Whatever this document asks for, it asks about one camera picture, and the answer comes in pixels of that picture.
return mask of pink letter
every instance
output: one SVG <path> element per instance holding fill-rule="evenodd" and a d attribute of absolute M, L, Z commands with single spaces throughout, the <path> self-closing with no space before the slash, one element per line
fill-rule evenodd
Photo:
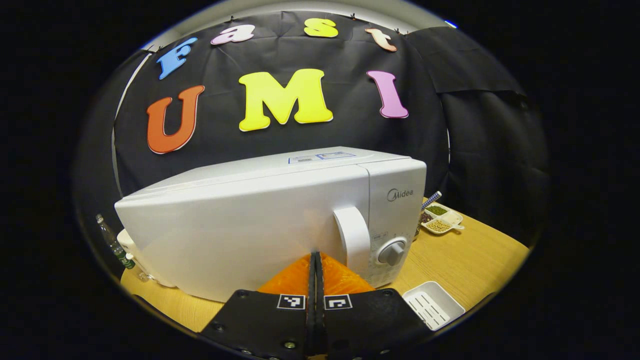
<path fill-rule="evenodd" d="M 405 118 L 409 116 L 409 111 L 400 103 L 396 86 L 395 76 L 384 71 L 367 71 L 367 75 L 373 78 L 380 92 L 382 108 L 380 115 L 386 118 Z"/>
<path fill-rule="evenodd" d="M 238 25 L 233 28 L 228 28 L 220 32 L 220 36 L 211 40 L 211 45 L 220 45 L 229 41 L 240 42 L 249 40 L 253 37 L 253 29 L 255 29 L 253 25 Z"/>

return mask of letter f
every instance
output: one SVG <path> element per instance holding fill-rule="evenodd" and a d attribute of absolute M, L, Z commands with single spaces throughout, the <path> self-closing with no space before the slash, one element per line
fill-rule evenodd
<path fill-rule="evenodd" d="M 190 38 L 176 46 L 175 49 L 172 49 L 168 53 L 162 55 L 162 57 L 156 61 L 156 63 L 160 63 L 160 65 L 162 65 L 160 80 L 166 78 L 167 75 L 171 74 L 175 69 L 179 68 L 185 61 L 187 61 L 187 59 L 180 59 L 178 56 L 187 56 L 191 51 L 191 46 L 189 46 L 189 44 L 194 43 L 196 40 L 198 40 L 198 38 Z"/>

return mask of wooden table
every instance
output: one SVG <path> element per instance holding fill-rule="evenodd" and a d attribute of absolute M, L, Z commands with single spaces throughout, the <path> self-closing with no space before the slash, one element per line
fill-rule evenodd
<path fill-rule="evenodd" d="M 500 290 L 520 268 L 529 249 L 513 238 L 462 214 L 464 230 L 435 235 L 422 228 L 397 279 L 385 288 L 400 294 L 436 281 L 466 310 Z M 193 297 L 154 281 L 141 282 L 125 270 L 120 280 L 176 322 L 200 332 L 224 303 Z"/>

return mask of microwave label sticker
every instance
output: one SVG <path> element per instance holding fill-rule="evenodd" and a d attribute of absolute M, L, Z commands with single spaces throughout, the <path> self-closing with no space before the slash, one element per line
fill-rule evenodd
<path fill-rule="evenodd" d="M 304 155 L 304 156 L 296 156 L 295 158 L 289 158 L 290 164 L 297 163 L 306 163 L 308 161 L 317 161 L 317 160 L 330 160 L 330 159 L 339 159 L 339 158 L 351 158 L 356 155 L 350 154 L 348 152 L 339 151 L 339 152 L 327 152 L 325 154 L 315 154 L 315 155 Z"/>
<path fill-rule="evenodd" d="M 318 154 L 316 156 L 318 158 L 321 158 L 322 160 L 327 160 L 327 159 L 337 159 L 337 158 L 349 158 L 355 155 L 350 154 L 348 152 L 339 151 L 339 152 L 328 152 L 326 154 Z"/>
<path fill-rule="evenodd" d="M 304 163 L 308 161 L 322 160 L 318 158 L 316 155 L 307 155 L 307 156 L 297 156 L 295 158 L 289 158 L 290 164 Z"/>

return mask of white tray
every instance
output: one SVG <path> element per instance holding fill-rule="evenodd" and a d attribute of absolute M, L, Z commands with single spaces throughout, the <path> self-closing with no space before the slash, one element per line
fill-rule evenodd
<path fill-rule="evenodd" d="M 428 231 L 431 231 L 434 234 L 444 234 L 447 231 L 453 229 L 453 227 L 451 225 L 459 225 L 462 222 L 462 219 L 463 219 L 462 215 L 460 215 L 460 213 L 458 213 L 457 211 L 455 211 L 455 210 L 453 210 L 451 208 L 448 208 L 447 206 L 444 206 L 442 204 L 439 204 L 437 202 L 434 202 L 434 203 L 430 204 L 428 207 L 430 207 L 430 206 L 438 206 L 439 208 L 443 208 L 443 209 L 447 210 L 447 212 L 442 214 L 442 215 L 436 215 L 436 214 L 430 212 L 429 210 L 425 209 L 424 212 L 426 214 L 428 214 L 429 216 L 431 216 L 433 219 L 429 220 L 428 222 L 423 222 L 420 225 L 422 227 L 424 227 L 425 229 L 427 229 Z M 436 220 L 440 220 L 443 223 L 445 223 L 447 225 L 450 225 L 450 227 L 445 231 L 435 231 L 435 230 L 432 230 L 432 229 L 427 227 L 427 224 L 430 224 L 430 223 L 432 223 L 432 222 L 434 222 Z"/>
<path fill-rule="evenodd" d="M 466 311 L 435 281 L 427 281 L 407 291 L 402 298 L 432 331 L 451 323 Z"/>

